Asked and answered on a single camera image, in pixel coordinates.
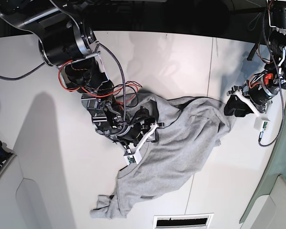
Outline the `black robot arm image left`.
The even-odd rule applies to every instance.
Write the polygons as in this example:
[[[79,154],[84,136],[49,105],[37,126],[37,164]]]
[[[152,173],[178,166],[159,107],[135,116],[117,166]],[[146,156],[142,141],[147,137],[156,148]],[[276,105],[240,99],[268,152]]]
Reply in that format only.
[[[100,69],[102,45],[88,20],[90,0],[0,0],[0,18],[22,31],[35,34],[43,64],[59,69],[58,78],[69,92],[79,92],[96,132],[123,147],[158,141],[160,125],[149,110],[130,113],[126,89],[138,84],[114,85]]]

